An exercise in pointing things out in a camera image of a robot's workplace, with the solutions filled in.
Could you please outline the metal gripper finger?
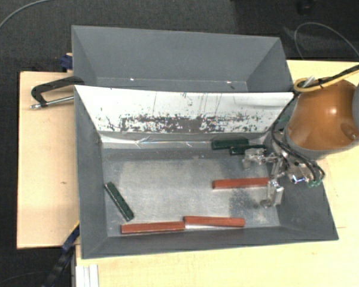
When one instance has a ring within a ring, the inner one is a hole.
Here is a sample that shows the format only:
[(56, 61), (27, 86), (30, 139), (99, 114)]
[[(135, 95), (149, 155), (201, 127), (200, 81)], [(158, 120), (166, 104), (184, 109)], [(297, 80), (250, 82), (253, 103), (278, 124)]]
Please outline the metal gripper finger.
[(244, 157), (242, 159), (242, 167), (243, 169), (250, 169), (253, 163), (262, 165), (265, 163), (277, 163), (278, 161), (279, 156), (274, 152), (266, 155), (265, 148), (250, 148), (245, 150)]
[(284, 187), (280, 186), (278, 181), (270, 180), (266, 186), (266, 198), (260, 202), (260, 205), (269, 208), (280, 205), (284, 194)]

